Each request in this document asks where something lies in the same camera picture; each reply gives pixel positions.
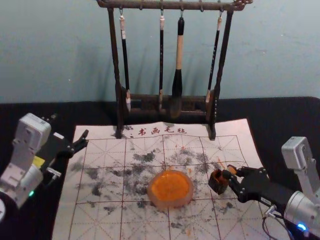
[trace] round ink dish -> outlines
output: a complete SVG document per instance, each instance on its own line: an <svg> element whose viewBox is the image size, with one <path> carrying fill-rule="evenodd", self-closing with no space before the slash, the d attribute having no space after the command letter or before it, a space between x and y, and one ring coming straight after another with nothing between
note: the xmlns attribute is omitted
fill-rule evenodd
<svg viewBox="0 0 320 240"><path fill-rule="evenodd" d="M191 201L193 192L190 178L176 170L158 173L147 189L151 202L159 209L182 207Z"/></svg>

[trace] blue led light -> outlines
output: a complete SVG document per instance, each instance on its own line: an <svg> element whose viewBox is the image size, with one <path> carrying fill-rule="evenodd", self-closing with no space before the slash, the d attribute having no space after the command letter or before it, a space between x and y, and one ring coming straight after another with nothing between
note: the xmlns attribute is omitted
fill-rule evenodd
<svg viewBox="0 0 320 240"><path fill-rule="evenodd" d="M302 223L299 223L299 224L297 225L297 227L298 227L298 229L300 229L301 231L307 230L306 226L303 225Z"/></svg>

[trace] wooden brush rack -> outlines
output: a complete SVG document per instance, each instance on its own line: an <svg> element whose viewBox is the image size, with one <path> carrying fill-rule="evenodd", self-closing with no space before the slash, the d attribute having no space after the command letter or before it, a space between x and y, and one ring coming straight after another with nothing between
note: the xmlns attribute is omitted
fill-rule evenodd
<svg viewBox="0 0 320 240"><path fill-rule="evenodd" d="M233 2L202 2L199 1L165 1L165 0L97 0L101 8L107 8L109 17L110 39L112 60L114 66L115 78L115 96L116 96L116 112L117 127L115 136L122 137L125 120L130 114L139 115L158 115L168 116L168 106L170 104L170 95L162 96L162 108L159 108L159 95L148 94L130 94L132 103L139 102L138 106L131 103L131 110L126 105L126 88L120 83L119 76L119 60L117 50L116 27L114 18L114 9L165 9L171 10L198 10L198 11L227 11L226 23L224 27L223 40L218 63L218 71L216 77L216 85L212 91L213 97L206 104L206 96L182 96L181 116L203 116L208 124L208 135L211 140L216 138L215 123L218 113L220 82L222 78L223 68L228 48L229 34L231 28L232 16L235 11L242 11L247 4L251 4L253 0L233 0Z"/></svg>

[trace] black table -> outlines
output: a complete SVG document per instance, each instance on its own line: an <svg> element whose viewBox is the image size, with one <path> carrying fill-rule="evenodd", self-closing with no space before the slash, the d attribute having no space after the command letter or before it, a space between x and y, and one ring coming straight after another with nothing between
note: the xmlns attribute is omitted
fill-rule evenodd
<svg viewBox="0 0 320 240"><path fill-rule="evenodd" d="M18 120L27 113L50 116L57 113L54 131L72 140L76 125L116 125L113 102L0 104L0 173L8 164L11 142ZM226 99L220 101L218 122L247 118L263 166L272 181L300 190L298 178L286 168L281 146L292 136L307 137L320 173L320 99L313 97ZM131 116L126 124L168 121L157 116ZM204 123L204 118L178 118L173 123ZM0 226L2 240L51 239L67 161L59 159L55 168L62 178L49 190L39 189L21 208L18 216ZM302 235L288 224L296 239Z"/></svg>

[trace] blue wall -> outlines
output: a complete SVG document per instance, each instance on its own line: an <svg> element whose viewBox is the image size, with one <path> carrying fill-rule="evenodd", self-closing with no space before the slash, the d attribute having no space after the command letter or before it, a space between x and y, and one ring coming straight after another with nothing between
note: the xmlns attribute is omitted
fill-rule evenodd
<svg viewBox="0 0 320 240"><path fill-rule="evenodd" d="M255 0L235 12L221 98L320 98L319 8L318 0ZM156 94L160 11L123 13L131 92ZM179 15L164 11L166 94L175 70ZM185 11L183 16L183 94L205 95L218 13ZM117 10L115 18L124 83ZM114 101L114 81L108 13L94 0L1 1L0 103Z"/></svg>

